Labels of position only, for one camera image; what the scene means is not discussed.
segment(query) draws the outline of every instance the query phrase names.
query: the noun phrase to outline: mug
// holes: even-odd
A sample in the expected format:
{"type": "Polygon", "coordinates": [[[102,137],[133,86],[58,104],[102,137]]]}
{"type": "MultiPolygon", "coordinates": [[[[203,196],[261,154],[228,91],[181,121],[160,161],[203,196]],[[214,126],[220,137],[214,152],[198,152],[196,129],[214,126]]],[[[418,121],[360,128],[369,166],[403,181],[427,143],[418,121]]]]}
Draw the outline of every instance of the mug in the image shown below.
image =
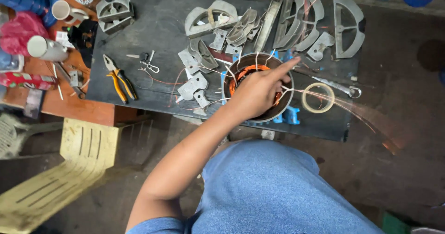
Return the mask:
{"type": "Polygon", "coordinates": [[[63,20],[67,24],[72,24],[77,20],[89,19],[85,11],[71,7],[65,0],[56,1],[51,8],[51,13],[57,20],[63,20]]]}
{"type": "Polygon", "coordinates": [[[41,60],[61,62],[68,58],[68,48],[42,36],[33,36],[27,46],[28,53],[41,60]]]}

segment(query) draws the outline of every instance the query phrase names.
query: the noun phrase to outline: pliers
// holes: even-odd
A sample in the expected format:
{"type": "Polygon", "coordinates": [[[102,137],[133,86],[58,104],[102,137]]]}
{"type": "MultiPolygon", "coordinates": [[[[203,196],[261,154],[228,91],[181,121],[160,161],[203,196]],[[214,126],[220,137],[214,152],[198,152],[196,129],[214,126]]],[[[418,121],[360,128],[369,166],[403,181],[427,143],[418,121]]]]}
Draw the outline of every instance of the pliers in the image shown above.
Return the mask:
{"type": "Polygon", "coordinates": [[[109,58],[107,55],[104,54],[104,62],[107,69],[110,71],[107,77],[112,77],[114,82],[114,89],[118,93],[119,97],[121,98],[122,102],[124,104],[128,103],[127,97],[125,96],[124,92],[122,92],[121,88],[119,87],[118,78],[122,81],[122,83],[125,86],[125,89],[127,90],[128,95],[130,95],[131,99],[137,100],[136,93],[133,90],[133,87],[131,86],[130,81],[128,81],[128,78],[125,77],[124,71],[118,69],[111,58],[109,58]]]}

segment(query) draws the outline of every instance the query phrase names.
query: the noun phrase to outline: copper winding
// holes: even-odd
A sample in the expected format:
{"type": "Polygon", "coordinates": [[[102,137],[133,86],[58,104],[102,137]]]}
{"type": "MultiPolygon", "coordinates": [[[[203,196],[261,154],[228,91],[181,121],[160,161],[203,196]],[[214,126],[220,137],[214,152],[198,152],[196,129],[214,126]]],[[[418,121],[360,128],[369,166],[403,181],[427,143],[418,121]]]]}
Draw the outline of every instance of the copper winding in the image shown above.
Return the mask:
{"type": "MultiPolygon", "coordinates": [[[[266,70],[270,70],[270,68],[264,65],[258,65],[258,71],[266,71],[266,70]]],[[[252,74],[253,72],[256,72],[255,65],[248,66],[244,68],[241,72],[235,74],[238,85],[241,83],[242,80],[244,80],[248,75],[252,74]]],[[[235,93],[235,81],[233,79],[231,79],[229,83],[229,92],[230,96],[233,96],[233,94],[235,93]]],[[[281,92],[277,92],[275,94],[274,106],[278,105],[280,97],[281,97],[281,92]]]]}

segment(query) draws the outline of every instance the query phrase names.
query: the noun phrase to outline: masking tape roll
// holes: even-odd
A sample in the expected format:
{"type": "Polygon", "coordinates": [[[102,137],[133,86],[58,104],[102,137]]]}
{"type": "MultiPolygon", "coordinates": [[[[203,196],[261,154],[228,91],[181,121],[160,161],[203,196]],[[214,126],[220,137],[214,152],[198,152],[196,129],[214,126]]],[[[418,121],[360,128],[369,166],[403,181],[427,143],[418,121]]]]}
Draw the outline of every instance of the masking tape roll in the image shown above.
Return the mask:
{"type": "Polygon", "coordinates": [[[335,99],[335,95],[334,95],[334,91],[332,90],[332,88],[324,83],[313,83],[311,85],[309,85],[308,87],[306,87],[306,89],[304,89],[303,94],[301,95],[301,103],[303,104],[303,108],[306,109],[308,112],[312,112],[312,113],[324,113],[329,111],[329,109],[331,109],[331,107],[334,105],[334,99],[335,99]],[[308,102],[306,101],[306,95],[308,94],[308,91],[314,87],[320,87],[322,89],[325,90],[325,92],[327,93],[326,95],[329,97],[329,100],[327,101],[327,105],[325,107],[323,107],[323,109],[321,110],[316,110],[312,107],[310,107],[308,105],[308,102]]]}

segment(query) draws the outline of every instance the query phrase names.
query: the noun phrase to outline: person's arm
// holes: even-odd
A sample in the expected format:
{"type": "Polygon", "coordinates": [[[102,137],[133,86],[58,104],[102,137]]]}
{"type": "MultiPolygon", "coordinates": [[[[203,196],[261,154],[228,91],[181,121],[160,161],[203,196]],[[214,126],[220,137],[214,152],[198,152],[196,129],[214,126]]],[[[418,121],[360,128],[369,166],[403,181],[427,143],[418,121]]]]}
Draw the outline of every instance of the person's arm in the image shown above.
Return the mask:
{"type": "Polygon", "coordinates": [[[286,73],[299,62],[294,58],[271,71],[249,75],[226,105],[176,145],[156,165],[142,185],[128,220],[126,231],[152,218],[181,218],[179,196],[201,172],[221,140],[240,123],[272,107],[286,73]]]}

